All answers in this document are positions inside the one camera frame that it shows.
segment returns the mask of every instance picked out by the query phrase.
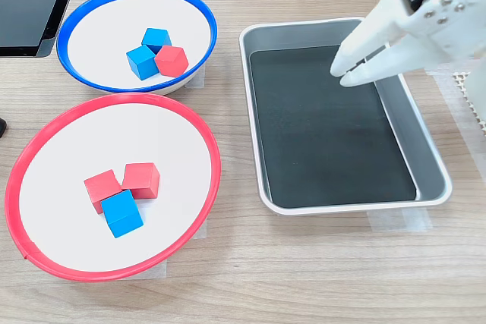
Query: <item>silver tray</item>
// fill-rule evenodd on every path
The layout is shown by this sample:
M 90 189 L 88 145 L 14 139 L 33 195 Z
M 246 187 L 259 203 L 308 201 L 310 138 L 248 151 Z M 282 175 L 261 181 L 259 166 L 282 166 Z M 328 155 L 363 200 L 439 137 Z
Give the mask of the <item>silver tray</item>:
M 378 81 L 375 86 L 415 185 L 416 198 L 414 200 L 376 203 L 336 202 L 334 205 L 288 209 L 279 206 L 278 202 L 274 202 L 272 199 L 260 138 L 250 56 L 258 51 L 339 45 L 358 26 L 361 19 L 341 18 L 287 24 L 261 24 L 247 28 L 240 35 L 258 190 L 262 202 L 280 215 L 435 206 L 450 198 L 453 189 L 450 176 L 403 76 L 398 75 Z

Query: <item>wooden block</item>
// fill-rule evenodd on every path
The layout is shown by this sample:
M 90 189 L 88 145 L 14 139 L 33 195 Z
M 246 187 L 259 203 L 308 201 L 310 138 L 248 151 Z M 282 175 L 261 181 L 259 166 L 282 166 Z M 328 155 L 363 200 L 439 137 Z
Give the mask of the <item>wooden block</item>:
M 127 57 L 131 70 L 140 80 L 145 80 L 159 73 L 159 69 L 154 60 L 155 53 L 147 46 L 132 49 L 130 52 L 127 52 Z
M 153 163 L 125 166 L 122 190 L 130 190 L 135 199 L 155 199 L 159 195 L 160 173 Z
M 121 193 L 122 187 L 116 180 L 113 170 L 103 172 L 84 181 L 84 185 L 90 195 L 91 203 L 98 214 L 103 212 L 101 201 L 108 199 L 117 193 Z
M 164 76 L 179 77 L 188 69 L 189 61 L 181 47 L 163 46 L 155 62 Z
M 115 238 L 144 225 L 134 197 L 128 190 L 102 201 L 101 205 L 106 222 Z
M 142 40 L 142 45 L 147 46 L 153 53 L 157 54 L 163 46 L 172 46 L 172 42 L 169 32 L 166 30 L 148 28 Z

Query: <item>table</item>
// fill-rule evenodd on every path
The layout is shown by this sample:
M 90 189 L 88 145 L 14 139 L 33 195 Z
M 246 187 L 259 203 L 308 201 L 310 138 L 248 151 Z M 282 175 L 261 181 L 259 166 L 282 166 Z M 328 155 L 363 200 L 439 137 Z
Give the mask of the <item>table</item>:
M 86 0 L 72 0 L 68 13 Z M 435 82 L 406 75 L 453 177 L 433 229 L 372 231 L 366 213 L 275 216 L 260 201 L 238 35 L 249 25 L 365 16 L 378 0 L 204 0 L 219 40 L 202 90 L 171 97 L 212 128 L 222 154 L 207 238 L 172 256 L 158 280 L 82 284 L 23 260 L 0 219 L 0 322 L 433 324 L 486 321 L 486 189 Z M 57 115 L 103 95 L 53 53 L 0 59 L 0 195 L 15 159 Z

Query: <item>red rim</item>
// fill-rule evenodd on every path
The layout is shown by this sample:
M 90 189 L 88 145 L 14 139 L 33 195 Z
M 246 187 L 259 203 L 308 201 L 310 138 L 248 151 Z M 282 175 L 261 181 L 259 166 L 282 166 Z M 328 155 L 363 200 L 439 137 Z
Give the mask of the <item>red rim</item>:
M 21 212 L 19 210 L 19 195 L 25 172 L 35 155 L 47 143 L 47 141 L 49 141 L 56 133 L 71 122 L 82 117 L 83 115 L 94 112 L 97 109 L 105 108 L 106 106 L 132 103 L 156 105 L 171 110 L 191 122 L 204 138 L 210 152 L 212 171 L 210 190 L 207 194 L 204 206 L 191 227 L 189 227 L 189 229 L 176 242 L 157 255 L 138 263 L 137 265 L 105 272 L 85 272 L 61 266 L 49 259 L 46 255 L 44 255 L 44 253 L 40 252 L 34 242 L 29 239 L 29 236 L 25 232 L 24 225 L 22 224 L 21 220 Z M 29 142 L 29 144 L 27 144 L 24 151 L 15 162 L 10 174 L 10 178 L 8 179 L 7 191 L 5 194 L 5 217 L 7 219 L 8 230 L 10 231 L 12 239 L 17 245 L 19 251 L 22 253 L 24 258 L 27 258 L 40 269 L 43 269 L 52 275 L 72 281 L 111 281 L 145 271 L 146 269 L 155 266 L 157 263 L 161 263 L 163 260 L 166 260 L 175 251 L 187 243 L 197 232 L 199 227 L 204 223 L 211 208 L 213 207 L 219 188 L 220 178 L 221 158 L 219 155 L 218 146 L 216 144 L 216 139 L 214 138 L 213 133 L 207 124 L 199 115 L 180 102 L 176 102 L 175 100 L 166 98 L 164 96 L 145 93 L 113 94 L 90 100 L 89 102 L 85 102 L 84 104 L 68 110 L 64 114 L 59 115 L 56 119 L 47 124 Z

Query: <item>white robotic arm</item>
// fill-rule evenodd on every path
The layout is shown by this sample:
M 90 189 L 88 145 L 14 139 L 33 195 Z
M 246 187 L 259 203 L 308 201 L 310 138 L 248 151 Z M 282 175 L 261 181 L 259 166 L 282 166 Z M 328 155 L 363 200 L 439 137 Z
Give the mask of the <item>white robotic arm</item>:
M 353 87 L 474 54 L 486 54 L 486 0 L 380 0 L 340 46 L 331 74 Z

